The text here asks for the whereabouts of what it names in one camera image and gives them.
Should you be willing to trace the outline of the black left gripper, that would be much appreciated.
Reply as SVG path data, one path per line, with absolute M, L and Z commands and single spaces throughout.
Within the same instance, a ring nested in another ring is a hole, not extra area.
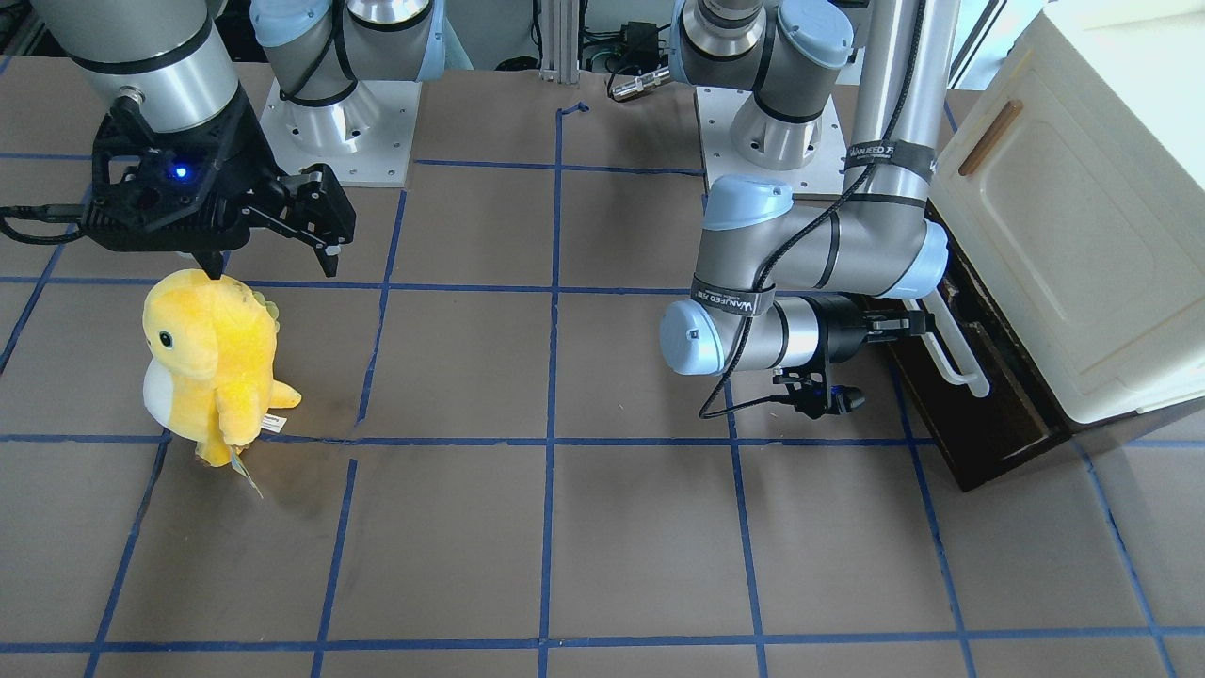
M 866 312 L 848 295 L 812 295 L 809 303 L 819 330 L 813 362 L 844 362 L 862 344 L 925 336 L 937 328 L 933 314 Z

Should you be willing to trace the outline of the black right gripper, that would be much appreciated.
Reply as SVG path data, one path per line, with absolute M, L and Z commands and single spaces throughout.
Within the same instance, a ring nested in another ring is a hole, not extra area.
M 90 199 L 80 231 L 108 250 L 192 253 L 218 282 L 228 250 L 249 241 L 249 210 L 284 210 L 282 177 L 242 87 L 213 119 L 181 132 L 154 132 L 142 106 L 120 95 L 93 142 Z M 317 163 L 289 176 L 289 226 L 334 278 L 341 248 L 355 234 L 343 185 L 331 166 Z

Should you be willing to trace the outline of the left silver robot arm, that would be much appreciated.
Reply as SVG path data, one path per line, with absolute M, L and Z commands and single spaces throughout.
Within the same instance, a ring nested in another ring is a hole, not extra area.
M 937 171 L 937 126 L 956 37 L 956 1 L 878 1 L 871 8 L 844 189 L 825 210 L 797 204 L 786 182 L 728 173 L 707 194 L 690 295 L 668 305 L 660 350 L 678 375 L 836 362 L 878 328 L 831 329 L 846 296 L 918 299 L 935 291 L 948 236 L 924 216 Z M 690 86 L 743 89 L 747 146 L 775 129 L 819 124 L 856 29 L 827 1 L 678 1 L 668 73 Z

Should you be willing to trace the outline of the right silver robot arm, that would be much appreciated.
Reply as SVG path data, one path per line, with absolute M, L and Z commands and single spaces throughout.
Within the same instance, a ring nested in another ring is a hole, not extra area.
M 408 163 L 380 86 L 437 79 L 455 39 L 442 1 L 253 1 L 274 70 L 258 117 L 202 1 L 36 1 L 106 104 L 86 204 L 11 210 L 74 223 L 107 250 L 178 252 L 210 278 L 254 229 L 336 275 L 353 241 L 345 181 Z

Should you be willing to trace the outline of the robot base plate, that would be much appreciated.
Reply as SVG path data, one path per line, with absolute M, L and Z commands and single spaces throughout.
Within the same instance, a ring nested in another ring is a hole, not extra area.
M 707 189 L 728 175 L 766 177 L 793 197 L 835 201 L 844 193 L 847 142 L 839 113 L 853 112 L 836 92 L 812 120 L 778 120 L 750 92 L 696 88 L 696 110 Z
M 307 107 L 280 99 L 272 82 L 260 125 L 281 169 L 323 163 L 345 187 L 404 187 L 422 83 L 362 81 L 343 102 Z

